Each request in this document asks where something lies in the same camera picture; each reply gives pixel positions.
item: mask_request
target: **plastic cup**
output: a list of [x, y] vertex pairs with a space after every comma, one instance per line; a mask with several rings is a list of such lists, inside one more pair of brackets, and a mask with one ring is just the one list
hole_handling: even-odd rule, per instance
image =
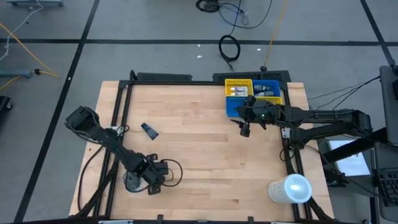
[[304, 176], [290, 174], [271, 182], [268, 195], [275, 203], [305, 203], [311, 198], [312, 187]]

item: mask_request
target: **cable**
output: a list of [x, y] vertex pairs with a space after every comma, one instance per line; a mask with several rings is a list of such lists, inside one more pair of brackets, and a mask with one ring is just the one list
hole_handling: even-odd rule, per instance
[[39, 62], [43, 67], [45, 67], [52, 74], [56, 75], [57, 78], [59, 78], [59, 76], [57, 75], [56, 72], [51, 70], [51, 68], [46, 66], [46, 64], [44, 64], [40, 59], [38, 59], [9, 29], [7, 29], [7, 27], [5, 25], [0, 23], [0, 27], [2, 27], [9, 35], [11, 35], [11, 37], [14, 38], [30, 54], [30, 56], [32, 56], [37, 62]]
[[[279, 159], [281, 159], [282, 161], [284, 161], [284, 162], [286, 162], [286, 160], [285, 159], [282, 159], [282, 152], [284, 151], [284, 149], [282, 149], [280, 152], [279, 152]], [[293, 157], [295, 156], [295, 154], [296, 154], [296, 149], [293, 149], [293, 154], [289, 157], [289, 160], [292, 160], [293, 159]]]
[[331, 104], [332, 102], [334, 102], [335, 100], [337, 100], [337, 99], [339, 99], [339, 98], [341, 98], [341, 97], [343, 97], [343, 96], [345, 96], [345, 95], [347, 95], [347, 94], [350, 94], [352, 91], [354, 91], [355, 90], [355, 88], [353, 88], [352, 90], [350, 90], [350, 91], [348, 91], [348, 92], [346, 92], [346, 93], [344, 93], [344, 94], [342, 94], [342, 95], [340, 95], [340, 96], [337, 96], [336, 98], [334, 98], [334, 99], [332, 99], [331, 101], [329, 101], [328, 103], [325, 103], [325, 104], [323, 104], [323, 105], [320, 105], [318, 108], [317, 108], [317, 110], [319, 110], [321, 107], [324, 107], [324, 106], [327, 106], [327, 105], [329, 105], [329, 104]]
[[[236, 8], [238, 8], [237, 6], [235, 6], [234, 4], [231, 4], [231, 3], [223, 3], [223, 4], [220, 4], [220, 7], [223, 7], [225, 4], [232, 5], [232, 6], [236, 7]], [[252, 27], [245, 27], [245, 26], [234, 25], [234, 24], [232, 24], [230, 21], [227, 21], [227, 20], [225, 19], [225, 17], [224, 17], [223, 14], [221, 13], [221, 10], [219, 10], [218, 12], [219, 12], [220, 16], [223, 18], [223, 20], [224, 20], [225, 22], [227, 22], [229, 25], [234, 25], [235, 27], [243, 28], [243, 29], [254, 29], [254, 28], [257, 28], [257, 27], [261, 26], [261, 24], [265, 21], [265, 19], [266, 19], [267, 16], [268, 16], [268, 13], [269, 13], [269, 11], [270, 11], [270, 9], [271, 9], [271, 5], [272, 5], [272, 0], [269, 1], [268, 10], [267, 10], [267, 12], [266, 12], [266, 15], [262, 18], [261, 22], [258, 23], [258, 24], [255, 25], [255, 26], [252, 26]]]
[[353, 86], [349, 86], [349, 87], [346, 87], [346, 88], [341, 89], [341, 90], [336, 90], [336, 91], [333, 91], [333, 92], [330, 92], [330, 93], [322, 94], [320, 96], [316, 96], [316, 97], [313, 97], [313, 98], [307, 98], [307, 99], [308, 100], [315, 100], [315, 99], [321, 98], [323, 96], [328, 96], [330, 94], [338, 93], [338, 92], [344, 91], [344, 90], [349, 89], [349, 88], [357, 87], [359, 85], [362, 85], [363, 83], [365, 83], [365, 82], [362, 82], [362, 83], [359, 83], [359, 84], [356, 84], [356, 85], [353, 85]]
[[231, 4], [231, 3], [223, 3], [220, 7], [228, 9], [230, 11], [233, 11], [233, 12], [239, 14], [240, 16], [242, 16], [241, 23], [243, 25], [247, 26], [250, 23], [249, 18], [246, 16], [246, 12], [244, 12], [242, 9], [240, 9], [239, 11], [235, 11], [235, 10], [231, 9], [230, 7], [226, 7], [224, 5], [231, 5], [231, 6], [235, 7], [235, 8], [238, 8], [237, 6], [235, 6], [234, 4]]
[[4, 84], [2, 87], [0, 87], [0, 90], [4, 89], [8, 85], [10, 85], [13, 81], [17, 80], [19, 77], [20, 76], [17, 76], [17, 77], [14, 77], [14, 78], [10, 79], [6, 84]]
[[[238, 11], [241, 9], [241, 3], [242, 3], [242, 0], [239, 0]], [[235, 37], [232, 36], [232, 33], [234, 32], [235, 27], [236, 27], [236, 21], [238, 20], [238, 16], [239, 16], [239, 14], [236, 13], [235, 22], [233, 24], [234, 26], [232, 27], [231, 33], [228, 34], [228, 35], [222, 36], [220, 41], [218, 42], [218, 50], [220, 51], [221, 57], [228, 64], [229, 68], [233, 72], [235, 72], [235, 71], [234, 71], [234, 68], [232, 67], [232, 65], [230, 64], [230, 62], [237, 61], [237, 59], [239, 58], [239, 56], [241, 54], [241, 45], [239, 44], [238, 40], [236, 40]], [[229, 56], [224, 54], [223, 48], [221, 47], [221, 45], [223, 44], [223, 41], [225, 40], [225, 38], [231, 39], [234, 42], [234, 44], [236, 45], [236, 48], [238, 49], [238, 52], [236, 53], [235, 57], [229, 57]]]
[[[119, 135], [122, 136], [123, 134], [125, 134], [126, 132], [128, 132], [130, 130], [130, 126], [128, 125], [121, 125], [117, 128], [116, 131], [119, 130], [119, 128], [124, 127], [125, 130], [123, 130], [123, 132]], [[78, 188], [78, 192], [77, 192], [77, 208], [79, 209], [79, 212], [81, 211], [81, 206], [80, 206], [80, 201], [81, 201], [81, 188], [83, 185], [83, 176], [85, 174], [85, 171], [88, 167], [88, 164], [94, 159], [94, 157], [96, 155], [98, 155], [98, 153], [100, 153], [101, 149], [104, 148], [104, 146], [101, 146], [98, 148], [98, 150], [87, 160], [85, 166], [83, 167], [83, 169], [81, 170], [81, 174], [80, 174], [80, 180], [79, 180], [79, 188]]]
[[45, 72], [45, 71], [39, 70], [39, 74], [41, 74], [41, 73], [54, 76], [55, 78], [59, 78], [56, 74], [52, 74], [51, 72]]
[[267, 52], [266, 61], [264, 62], [264, 66], [267, 66], [268, 58], [269, 58], [269, 55], [270, 55], [271, 49], [272, 49], [272, 42], [274, 41], [274, 38], [275, 38], [275, 36], [276, 36], [277, 33], [278, 33], [280, 23], [281, 23], [282, 20], [284, 19], [285, 10], [286, 10], [288, 1], [289, 1], [289, 0], [285, 0], [285, 1], [284, 1], [284, 5], [283, 5], [283, 7], [282, 7], [282, 11], [280, 12], [280, 15], [279, 15], [278, 23], [277, 23], [277, 25], [276, 25], [276, 27], [275, 27], [273, 33], [272, 33], [271, 41], [269, 42], [269, 45], [268, 45], [268, 52]]
[[169, 171], [171, 171], [172, 173], [172, 178], [170, 180], [166, 180], [166, 181], [173, 181], [174, 180], [174, 172], [172, 169], [168, 168]]
[[94, 157], [96, 155], [98, 155], [98, 153], [100, 153], [102, 148], [104, 148], [104, 146], [101, 146], [101, 147], [98, 148], [98, 150], [87, 160], [85, 166], [81, 170], [80, 180], [79, 180], [79, 188], [78, 188], [78, 192], [77, 192], [77, 208], [79, 209], [79, 212], [81, 211], [80, 201], [81, 201], [81, 188], [82, 188], [82, 185], [83, 185], [83, 176], [84, 176], [85, 171], [86, 171], [86, 169], [88, 167], [88, 164], [91, 162], [91, 160], [94, 159]]
[[324, 106], [327, 106], [327, 105], [331, 104], [331, 103], [334, 102], [335, 100], [337, 100], [337, 99], [339, 99], [339, 98], [341, 98], [341, 97], [343, 97], [343, 96], [345, 96], [345, 95], [348, 95], [346, 98], [344, 98], [340, 103], [338, 103], [338, 104], [333, 108], [333, 110], [334, 110], [338, 105], [340, 105], [342, 102], [344, 102], [345, 99], [347, 99], [349, 96], [351, 96], [352, 94], [354, 94], [354, 93], [355, 93], [356, 91], [358, 91], [361, 87], [363, 87], [363, 86], [365, 86], [365, 85], [367, 85], [367, 84], [373, 82], [374, 80], [377, 80], [378, 78], [380, 78], [380, 76], [378, 76], [378, 77], [376, 77], [376, 78], [372, 78], [372, 79], [370, 79], [369, 81], [366, 81], [366, 82], [364, 82], [364, 83], [359, 83], [359, 84], [357, 84], [357, 85], [354, 85], [354, 86], [358, 86], [358, 85], [359, 85], [359, 86], [356, 87], [356, 88], [353, 88], [352, 90], [350, 90], [350, 91], [348, 91], [348, 92], [346, 92], [346, 93], [344, 93], [344, 94], [342, 94], [342, 95], [340, 95], [340, 96], [337, 96], [336, 98], [332, 99], [332, 100], [329, 101], [328, 103], [325, 103], [324, 105], [319, 106], [319, 107], [317, 108], [317, 110], [319, 110], [321, 107], [324, 107]]
[[374, 193], [374, 189], [373, 189], [373, 190], [369, 190], [369, 189], [367, 189], [366, 187], [362, 186], [361, 184], [359, 184], [359, 183], [353, 181], [352, 179], [346, 177], [346, 176], [344, 175], [344, 173], [340, 172], [340, 170], [336, 169], [332, 164], [330, 164], [330, 163], [327, 161], [326, 157], [325, 157], [318, 149], [315, 149], [314, 147], [308, 146], [308, 145], [304, 145], [304, 147], [308, 147], [308, 148], [310, 148], [310, 149], [313, 149], [315, 152], [317, 152], [319, 155], [321, 155], [322, 159], [330, 166], [330, 168], [333, 169], [333, 171], [337, 172], [339, 175], [343, 175], [344, 178], [345, 178], [346, 180], [348, 180], [348, 181], [350, 181], [351, 183], [357, 185], [358, 187], [362, 188], [362, 189], [365, 190], [366, 192], [368, 192], [368, 193], [370, 193], [370, 194], [373, 194], [373, 196], [377, 196], [377, 197], [379, 197], [379, 198], [381, 198], [381, 199], [383, 199], [383, 200], [389, 200], [388, 198], [385, 198], [385, 197], [383, 197], [382, 195], [379, 195], [379, 194]]
[[[52, 74], [52, 73], [50, 73], [50, 72], [43, 72], [43, 71], [40, 71], [40, 73], [47, 74], [47, 75], [51, 75], [51, 76], [54, 76], [54, 77], [56, 77], [56, 78], [59, 78], [57, 75]], [[21, 77], [21, 76], [17, 76], [17, 77], [14, 77], [14, 78], [10, 79], [6, 84], [4, 84], [2, 87], [0, 87], [0, 90], [4, 89], [4, 88], [7, 87], [8, 85], [10, 85], [13, 81], [17, 80], [19, 77]]]
[[354, 94], [356, 91], [358, 91], [362, 86], [365, 86], [366, 84], [371, 83], [372, 81], [377, 80], [377, 79], [379, 79], [379, 78], [380, 78], [380, 76], [378, 76], [378, 77], [376, 77], [376, 78], [372, 78], [371, 80], [369, 80], [369, 81], [367, 81], [366, 83], [363, 83], [362, 85], [360, 85], [359, 87], [357, 87], [352, 93], [350, 93], [348, 96], [346, 96], [346, 98], [344, 98], [340, 103], [338, 103], [338, 104], [333, 108], [333, 110], [334, 110], [338, 105], [342, 104], [349, 96], [351, 96], [351, 95]]
[[175, 160], [173, 160], [173, 159], [162, 159], [160, 162], [164, 162], [164, 161], [174, 162], [174, 163], [176, 163], [176, 164], [180, 167], [180, 170], [181, 170], [181, 177], [180, 177], [180, 179], [177, 181], [176, 184], [173, 184], [173, 185], [162, 184], [162, 185], [165, 186], [165, 187], [175, 187], [175, 186], [177, 186], [178, 184], [180, 184], [180, 182], [181, 182], [181, 180], [182, 180], [182, 175], [183, 175], [182, 166], [181, 166], [181, 164], [180, 164], [179, 162], [177, 162], [177, 161], [175, 161]]
[[31, 13], [24, 19], [24, 21], [23, 21], [17, 28], [15, 28], [14, 31], [12, 31], [12, 32], [8, 35], [8, 37], [7, 37], [7, 45], [6, 45], [6, 52], [5, 52], [4, 55], [0, 58], [0, 62], [1, 62], [1, 60], [2, 60], [3, 58], [5, 58], [5, 57], [8, 55], [8, 49], [9, 49], [9, 43], [10, 43], [10, 37], [11, 37], [11, 35], [12, 35], [13, 33], [15, 33], [19, 28], [21, 28], [21, 27], [25, 24], [26, 20], [28, 20], [28, 18], [29, 18], [31, 15], [33, 15], [33, 14], [35, 14], [36, 12], [39, 12], [40, 10], [44, 9], [44, 7], [39, 3], [39, 0], [36, 0], [36, 3], [40, 6], [40, 9], [36, 9], [36, 10], [34, 10], [33, 12], [31, 12]]

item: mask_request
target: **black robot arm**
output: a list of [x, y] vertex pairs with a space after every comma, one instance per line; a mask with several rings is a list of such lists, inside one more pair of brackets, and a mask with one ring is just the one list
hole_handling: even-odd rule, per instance
[[115, 130], [102, 128], [98, 115], [90, 108], [80, 106], [66, 120], [65, 126], [84, 140], [109, 149], [124, 165], [127, 172], [148, 183], [148, 194], [160, 193], [160, 186], [169, 173], [167, 162], [156, 162], [157, 154], [145, 156], [127, 150], [119, 141]]
[[[367, 136], [372, 133], [369, 115], [359, 110], [315, 110], [307, 111], [297, 107], [275, 105], [268, 101], [257, 101], [248, 96], [244, 104], [236, 108], [244, 121], [235, 121], [241, 128], [241, 135], [249, 137], [250, 123], [259, 123], [266, 129], [267, 124], [284, 127], [285, 138], [298, 148], [303, 148], [311, 139], [324, 138], [339, 134]], [[302, 129], [303, 123], [328, 124], [318, 128]]]

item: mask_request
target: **wooden table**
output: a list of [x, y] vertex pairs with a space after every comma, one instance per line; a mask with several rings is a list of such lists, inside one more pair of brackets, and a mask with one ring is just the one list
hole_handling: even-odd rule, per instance
[[[102, 127], [111, 123], [117, 87], [118, 82], [102, 84], [96, 106]], [[303, 83], [288, 83], [288, 87], [291, 105], [308, 109]], [[154, 141], [141, 128], [143, 122], [159, 132]], [[240, 136], [238, 126], [225, 113], [224, 86], [134, 85], [127, 124], [131, 129], [124, 137], [124, 146], [179, 161], [183, 180], [177, 187], [162, 187], [158, 195], [149, 196], [147, 191], [133, 195], [124, 189], [121, 177], [125, 170], [120, 164], [111, 218], [155, 220], [163, 214], [165, 220], [245, 221], [248, 216], [255, 221], [294, 220], [291, 205], [276, 204], [267, 194], [271, 181], [287, 175], [285, 163], [279, 159], [279, 128], [268, 125], [263, 130], [252, 124], [250, 138]], [[315, 141], [309, 144], [317, 147]], [[97, 148], [87, 144], [82, 167]], [[307, 148], [301, 150], [301, 156], [314, 199], [333, 217], [320, 156]], [[98, 186], [103, 157], [104, 150], [85, 172], [83, 205]], [[173, 163], [169, 166], [178, 179], [178, 167]], [[78, 211], [77, 188], [70, 214]], [[107, 194], [105, 190], [100, 214], [104, 213]], [[301, 217], [305, 217], [303, 211], [301, 205]]]

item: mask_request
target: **blue bin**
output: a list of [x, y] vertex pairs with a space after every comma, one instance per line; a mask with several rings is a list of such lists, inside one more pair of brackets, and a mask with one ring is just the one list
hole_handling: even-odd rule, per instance
[[235, 108], [242, 106], [246, 97], [227, 96], [226, 97], [226, 115], [231, 118], [239, 117], [239, 113]]
[[279, 82], [277, 80], [253, 80], [253, 91], [254, 91], [254, 85], [267, 85], [271, 86], [272, 90], [274, 91], [274, 96], [280, 96], [280, 90], [279, 90]]

